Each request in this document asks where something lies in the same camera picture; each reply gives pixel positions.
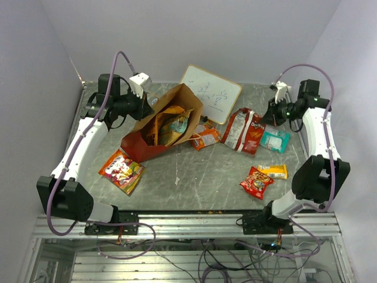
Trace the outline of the orange Kettle chips bag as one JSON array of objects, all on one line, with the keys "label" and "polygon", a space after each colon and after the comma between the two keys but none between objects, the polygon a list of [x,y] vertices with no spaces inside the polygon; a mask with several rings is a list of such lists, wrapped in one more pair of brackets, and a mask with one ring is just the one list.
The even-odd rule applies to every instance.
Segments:
[{"label": "orange Kettle chips bag", "polygon": [[158,145],[158,133],[165,125],[165,122],[179,114],[184,113],[184,108],[180,106],[168,106],[163,111],[159,112],[147,125],[145,132],[145,141],[149,146]]}]

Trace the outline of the teal snack pouch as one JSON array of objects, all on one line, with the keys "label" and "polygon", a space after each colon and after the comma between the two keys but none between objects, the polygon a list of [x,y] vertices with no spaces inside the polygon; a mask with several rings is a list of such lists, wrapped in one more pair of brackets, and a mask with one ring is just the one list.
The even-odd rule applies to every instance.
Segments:
[{"label": "teal snack pouch", "polygon": [[266,126],[259,145],[274,152],[284,153],[289,139],[289,133]]}]

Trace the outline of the red brown paper bag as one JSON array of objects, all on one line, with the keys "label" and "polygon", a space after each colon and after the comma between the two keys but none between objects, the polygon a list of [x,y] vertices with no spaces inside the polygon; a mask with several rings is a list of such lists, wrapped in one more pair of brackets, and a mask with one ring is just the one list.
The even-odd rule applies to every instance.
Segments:
[{"label": "red brown paper bag", "polygon": [[136,162],[153,159],[194,137],[203,103],[185,84],[166,92],[153,106],[154,114],[136,122],[121,148]]}]

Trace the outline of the red Doritos chips bag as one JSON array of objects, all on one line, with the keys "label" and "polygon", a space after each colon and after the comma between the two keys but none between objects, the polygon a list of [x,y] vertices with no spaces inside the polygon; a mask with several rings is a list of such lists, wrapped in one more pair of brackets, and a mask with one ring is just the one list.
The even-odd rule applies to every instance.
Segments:
[{"label": "red Doritos chips bag", "polygon": [[221,143],[236,152],[254,156],[265,131],[262,117],[249,108],[240,108],[231,115]]}]

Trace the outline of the brown gold snack bag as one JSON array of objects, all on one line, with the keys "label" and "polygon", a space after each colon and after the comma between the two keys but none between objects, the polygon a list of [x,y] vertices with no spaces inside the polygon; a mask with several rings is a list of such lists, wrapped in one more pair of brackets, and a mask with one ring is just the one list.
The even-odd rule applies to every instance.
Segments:
[{"label": "brown gold snack bag", "polygon": [[168,119],[158,133],[158,145],[166,147],[173,145],[186,132],[192,111],[193,109],[189,109]]}]

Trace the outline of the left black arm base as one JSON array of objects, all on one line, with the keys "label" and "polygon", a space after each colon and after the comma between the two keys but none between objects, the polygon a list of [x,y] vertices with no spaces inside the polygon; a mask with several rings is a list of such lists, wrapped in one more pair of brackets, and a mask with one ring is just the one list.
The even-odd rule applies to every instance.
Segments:
[{"label": "left black arm base", "polygon": [[138,215],[133,212],[120,212],[118,218],[110,223],[88,224],[84,229],[87,236],[107,236],[107,235],[136,235],[138,232]]}]

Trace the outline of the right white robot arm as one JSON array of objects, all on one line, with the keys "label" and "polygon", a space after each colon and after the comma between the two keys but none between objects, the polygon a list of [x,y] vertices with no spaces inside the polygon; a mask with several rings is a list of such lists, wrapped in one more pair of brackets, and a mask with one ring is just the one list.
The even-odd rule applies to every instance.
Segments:
[{"label": "right white robot arm", "polygon": [[316,80],[302,81],[294,103],[285,99],[290,90],[286,83],[278,81],[270,87],[275,97],[269,100],[262,122],[281,126],[301,120],[308,158],[294,174],[291,190],[263,208],[259,224],[266,233],[286,226],[290,216],[301,210],[326,212],[350,173],[350,164],[342,160],[333,139],[330,100],[319,95],[319,86]]}]

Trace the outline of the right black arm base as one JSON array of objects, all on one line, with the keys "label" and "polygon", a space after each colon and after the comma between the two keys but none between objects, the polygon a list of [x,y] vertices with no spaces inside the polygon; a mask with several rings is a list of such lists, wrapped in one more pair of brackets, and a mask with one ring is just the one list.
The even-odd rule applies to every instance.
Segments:
[{"label": "right black arm base", "polygon": [[287,219],[280,219],[274,216],[262,216],[261,213],[250,213],[242,215],[236,220],[236,225],[242,228],[244,235],[272,235],[281,232],[292,234],[292,224]]}]

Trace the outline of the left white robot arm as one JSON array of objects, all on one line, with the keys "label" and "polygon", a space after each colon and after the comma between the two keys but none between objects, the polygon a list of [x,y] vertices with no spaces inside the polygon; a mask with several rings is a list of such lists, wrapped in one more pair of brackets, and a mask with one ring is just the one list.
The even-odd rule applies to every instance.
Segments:
[{"label": "left white robot arm", "polygon": [[147,74],[130,77],[125,94],[120,90],[122,81],[119,75],[99,76],[98,90],[81,110],[76,134],[63,159],[49,176],[41,176],[37,181],[45,213],[78,222],[99,222],[99,227],[107,234],[119,230],[120,219],[114,206],[94,201],[85,189],[88,166],[119,117],[141,120],[154,112],[147,102],[146,89],[151,83]]}]

